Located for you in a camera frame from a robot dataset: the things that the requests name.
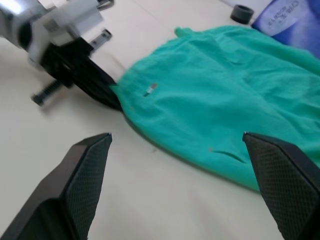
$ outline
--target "blue package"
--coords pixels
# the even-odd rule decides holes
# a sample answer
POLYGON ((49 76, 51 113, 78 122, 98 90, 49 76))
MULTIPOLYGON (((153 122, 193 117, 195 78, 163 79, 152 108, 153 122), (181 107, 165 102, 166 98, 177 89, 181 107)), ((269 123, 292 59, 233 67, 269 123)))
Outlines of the blue package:
POLYGON ((252 27, 320 58, 320 0, 273 0, 252 27))

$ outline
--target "black cylinder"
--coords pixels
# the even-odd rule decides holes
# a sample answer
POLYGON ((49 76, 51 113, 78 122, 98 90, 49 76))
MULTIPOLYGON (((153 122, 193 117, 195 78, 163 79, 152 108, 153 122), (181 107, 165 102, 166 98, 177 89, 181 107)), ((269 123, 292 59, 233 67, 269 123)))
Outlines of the black cylinder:
POLYGON ((248 24, 255 11, 247 6, 235 5, 230 18, 241 24, 248 24))

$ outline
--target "garment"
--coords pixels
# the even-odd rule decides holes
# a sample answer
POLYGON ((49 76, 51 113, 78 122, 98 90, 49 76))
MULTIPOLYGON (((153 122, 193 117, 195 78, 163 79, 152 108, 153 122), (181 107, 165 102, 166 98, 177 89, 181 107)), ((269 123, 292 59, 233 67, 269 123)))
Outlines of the garment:
POLYGON ((245 131, 296 144, 320 166, 317 58, 246 27, 176 34, 113 88, 141 134, 257 191, 245 131))

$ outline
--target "screw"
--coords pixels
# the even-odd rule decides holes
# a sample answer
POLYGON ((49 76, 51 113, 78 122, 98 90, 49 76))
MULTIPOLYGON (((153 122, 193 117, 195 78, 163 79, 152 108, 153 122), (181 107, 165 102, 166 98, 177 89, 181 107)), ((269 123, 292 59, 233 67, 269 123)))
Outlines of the screw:
POLYGON ((42 106, 45 100, 62 86, 63 83, 61 81, 55 80, 52 83, 50 83, 47 87, 45 87, 40 93, 33 95, 31 99, 39 106, 42 106))

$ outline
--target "white plastic part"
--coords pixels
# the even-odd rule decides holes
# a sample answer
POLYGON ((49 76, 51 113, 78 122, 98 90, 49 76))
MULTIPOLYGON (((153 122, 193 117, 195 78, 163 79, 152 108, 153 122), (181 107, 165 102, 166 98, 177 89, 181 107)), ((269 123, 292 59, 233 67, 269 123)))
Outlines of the white plastic part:
POLYGON ((40 68, 40 61, 50 43, 62 46, 102 22, 97 0, 70 0, 32 24, 30 63, 40 68))

